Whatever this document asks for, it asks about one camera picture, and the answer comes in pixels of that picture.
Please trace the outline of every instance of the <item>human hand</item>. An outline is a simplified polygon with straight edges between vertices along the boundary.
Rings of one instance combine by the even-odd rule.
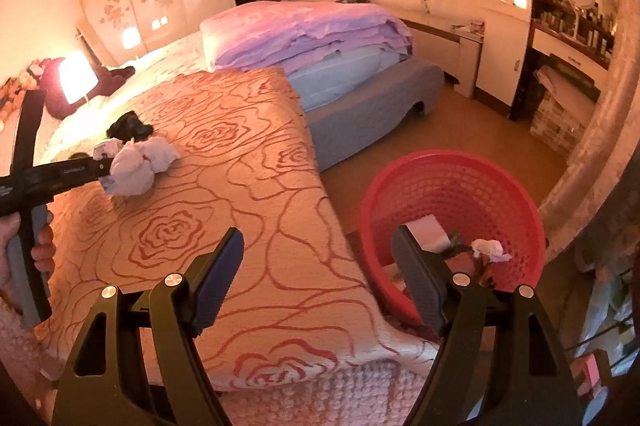
[[[56,246],[53,244],[53,231],[49,224],[53,220],[53,214],[48,212],[47,225],[40,230],[38,244],[31,249],[31,257],[35,260],[36,269],[41,272],[52,274],[56,268],[53,256],[56,253]],[[0,297],[7,303],[19,309],[15,284],[9,269],[9,260],[6,255],[9,240],[15,236],[20,227],[20,215],[12,215],[0,218]]]

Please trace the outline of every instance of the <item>finger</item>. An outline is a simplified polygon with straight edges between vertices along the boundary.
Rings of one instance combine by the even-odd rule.
[[[15,236],[20,229],[20,214],[3,216],[0,218],[0,250],[5,250],[9,240]]]
[[[39,260],[35,263],[36,269],[40,272],[53,272],[56,269],[56,263],[52,259]]]
[[[38,243],[47,245],[51,242],[53,242],[53,229],[49,225],[45,225],[38,233]]]
[[[50,260],[56,254],[56,246],[52,243],[47,245],[36,245],[31,249],[31,257],[35,261]]]

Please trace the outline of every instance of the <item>basket rim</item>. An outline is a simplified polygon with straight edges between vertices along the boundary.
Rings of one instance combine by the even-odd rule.
[[[507,172],[500,166],[483,157],[478,157],[476,155],[454,150],[436,149],[414,152],[412,154],[405,155],[404,157],[400,157],[391,164],[387,165],[373,180],[362,200],[362,203],[360,204],[360,211],[358,213],[358,231],[360,232],[360,240],[362,243],[362,259],[364,263],[363,267],[369,271],[367,275],[370,276],[370,279],[372,279],[372,281],[376,283],[378,289],[380,290],[380,292],[382,292],[382,297],[385,305],[388,307],[388,310],[394,313],[404,322],[412,325],[420,325],[422,323],[420,316],[418,315],[418,311],[415,308],[414,302],[411,298],[402,293],[402,291],[398,289],[386,276],[385,272],[383,271],[382,264],[380,263],[377,255],[374,252],[375,243],[372,232],[370,230],[370,225],[372,222],[370,209],[373,207],[374,201],[376,200],[376,197],[379,194],[380,190],[382,190],[390,182],[390,178],[396,170],[404,167],[410,162],[423,159],[425,157],[442,156],[464,159],[472,163],[481,165],[484,168],[495,171],[495,173],[500,175],[507,182],[510,191],[512,191],[514,194],[517,194],[517,196],[522,199],[522,201],[525,203],[532,214],[539,214],[538,207],[534,203],[533,199],[529,196],[527,191],[524,189],[524,187],[522,187],[522,184],[520,184],[511,175],[511,173]],[[540,218],[534,218],[532,220],[534,220],[532,224],[536,240],[538,241],[540,249],[544,251],[546,249],[546,245],[545,231],[542,225],[542,220]],[[540,275],[542,274],[543,266],[544,255],[540,254],[535,263],[532,265],[532,270],[528,278],[536,281],[539,280]]]

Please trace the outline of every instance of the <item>red laundry basket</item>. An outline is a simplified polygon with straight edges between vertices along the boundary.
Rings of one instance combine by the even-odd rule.
[[[511,261],[492,266],[496,289],[535,287],[545,234],[538,209],[514,178],[473,155],[425,151],[389,165],[371,184],[360,208],[362,264],[386,308],[403,322],[420,324],[417,310],[382,270],[394,262],[391,237],[399,225],[432,214],[464,243],[496,239]]]

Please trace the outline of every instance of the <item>rose-patterned bedspread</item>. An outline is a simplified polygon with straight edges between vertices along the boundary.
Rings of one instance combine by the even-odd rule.
[[[218,390],[308,380],[394,359],[426,374],[431,343],[384,319],[316,169],[297,94],[282,70],[179,75],[135,110],[182,154],[140,197],[108,199],[98,183],[58,196],[52,317],[36,333],[65,359],[100,290],[147,289],[212,251],[226,230],[245,240],[217,321],[196,346]],[[90,151],[104,133],[60,158]],[[151,382],[161,378],[143,336]]]

